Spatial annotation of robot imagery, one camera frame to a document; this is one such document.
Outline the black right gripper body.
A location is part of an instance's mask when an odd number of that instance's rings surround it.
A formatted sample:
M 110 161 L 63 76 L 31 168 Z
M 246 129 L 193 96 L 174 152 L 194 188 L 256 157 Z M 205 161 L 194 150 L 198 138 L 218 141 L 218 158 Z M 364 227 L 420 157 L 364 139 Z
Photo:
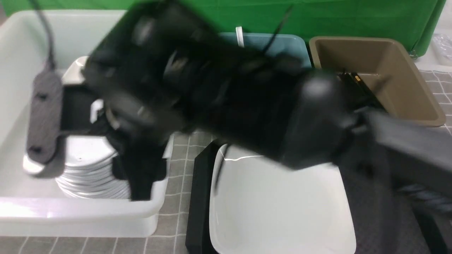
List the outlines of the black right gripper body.
M 95 100 L 91 105 L 89 134 L 104 136 L 117 155 L 112 161 L 113 176 L 126 180 L 131 201 L 149 201 L 152 199 L 152 186 L 167 176 L 164 153 L 168 139 L 155 142 L 137 135 L 128 136 L 114 130 L 103 109 L 103 101 Z

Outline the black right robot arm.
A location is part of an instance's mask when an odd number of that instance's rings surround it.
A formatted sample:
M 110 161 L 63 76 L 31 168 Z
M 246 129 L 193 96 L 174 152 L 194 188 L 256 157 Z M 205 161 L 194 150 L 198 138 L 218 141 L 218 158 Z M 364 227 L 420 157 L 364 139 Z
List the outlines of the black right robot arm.
M 150 198 L 150 152 L 202 129 L 290 169 L 333 163 L 382 187 L 381 249 L 394 250 L 394 195 L 451 219 L 451 137 L 370 107 L 348 106 L 332 71 L 242 48 L 178 0 L 131 6 L 81 71 L 104 102 L 94 127 L 137 163 L 131 199 Z

